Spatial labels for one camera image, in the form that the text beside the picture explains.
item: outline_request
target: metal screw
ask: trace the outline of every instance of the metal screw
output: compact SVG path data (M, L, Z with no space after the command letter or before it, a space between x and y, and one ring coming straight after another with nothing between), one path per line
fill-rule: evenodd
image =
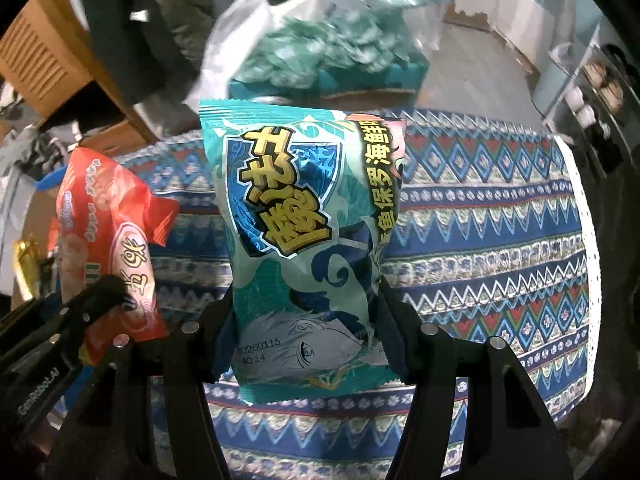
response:
M197 321L187 321L181 328L185 334L193 334L200 329L200 325Z
M129 336L127 334L118 334L113 338L113 345L116 348L123 348L129 344Z
M423 323L420 326L420 330L425 335L436 335L438 333L438 326L433 323Z
M507 346L506 341L501 337L498 337L497 335L494 335L492 338L489 338L489 344L492 347L494 347L496 350L502 350L505 346Z

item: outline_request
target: chip bag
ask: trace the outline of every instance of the chip bag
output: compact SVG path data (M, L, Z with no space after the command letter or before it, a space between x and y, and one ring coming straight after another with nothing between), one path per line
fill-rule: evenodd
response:
M114 160L76 148L56 209L62 300L103 274L120 276L127 285L125 303L86 330L82 356L96 364L121 333L136 341L165 336L148 244L165 244L178 203L152 195L142 180Z
M249 402L348 394L394 378L370 323L399 207L404 122L200 102L233 272Z

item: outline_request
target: green snack bag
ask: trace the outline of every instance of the green snack bag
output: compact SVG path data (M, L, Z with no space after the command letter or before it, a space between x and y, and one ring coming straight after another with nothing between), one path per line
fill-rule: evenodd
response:
M233 272L249 402L349 394L394 375L369 320L398 216L404 122L200 102Z

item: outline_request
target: patterned tablecloth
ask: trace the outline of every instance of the patterned tablecloth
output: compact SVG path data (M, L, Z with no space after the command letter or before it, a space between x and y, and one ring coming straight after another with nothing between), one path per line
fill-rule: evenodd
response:
M407 119L402 213L383 271L424 320L451 335L500 335L555 420L588 392L600 328L595 234L573 156L561 140L501 121L432 110ZM165 248L152 248L165 319L197 317L231 283L203 151L191 132L120 158L153 192L180 201ZM235 478L384 478L413 388L247 405L232 376L206 385ZM460 464L465 378L456 385L443 473ZM162 468L172 470L162 397L154 395Z

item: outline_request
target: louvered cabinet door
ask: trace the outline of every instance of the louvered cabinet door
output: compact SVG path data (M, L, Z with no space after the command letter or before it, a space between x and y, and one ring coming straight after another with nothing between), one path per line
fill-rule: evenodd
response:
M0 74L43 119L91 81L37 0L24 6L0 40Z

